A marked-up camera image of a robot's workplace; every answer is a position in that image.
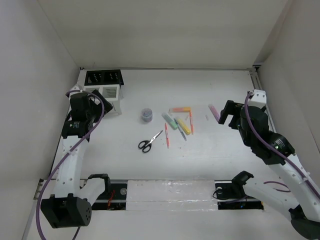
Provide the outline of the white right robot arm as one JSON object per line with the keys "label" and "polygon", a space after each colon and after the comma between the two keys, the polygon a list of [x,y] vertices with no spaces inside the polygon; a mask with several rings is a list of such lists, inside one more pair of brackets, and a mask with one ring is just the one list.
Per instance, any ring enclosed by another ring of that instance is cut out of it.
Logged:
{"label": "white right robot arm", "polygon": [[295,149],[281,134],[269,130],[265,108],[228,100],[220,113],[219,124],[227,116],[229,127],[238,130],[245,146],[273,170],[286,184],[292,197],[282,194],[251,173],[242,171],[224,191],[239,199],[256,198],[285,216],[293,228],[308,240],[320,238],[320,188],[310,178],[295,155]]}

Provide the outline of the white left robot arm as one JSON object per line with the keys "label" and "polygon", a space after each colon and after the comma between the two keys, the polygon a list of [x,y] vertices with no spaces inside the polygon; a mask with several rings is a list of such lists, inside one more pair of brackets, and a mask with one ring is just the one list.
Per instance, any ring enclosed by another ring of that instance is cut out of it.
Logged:
{"label": "white left robot arm", "polygon": [[70,111],[61,132],[62,159],[51,172],[57,174],[55,186],[50,197],[38,204],[38,212],[54,229],[88,226],[93,204],[112,191],[106,173],[91,174],[84,186],[80,182],[90,135],[113,107],[96,89],[71,90],[67,96]]}

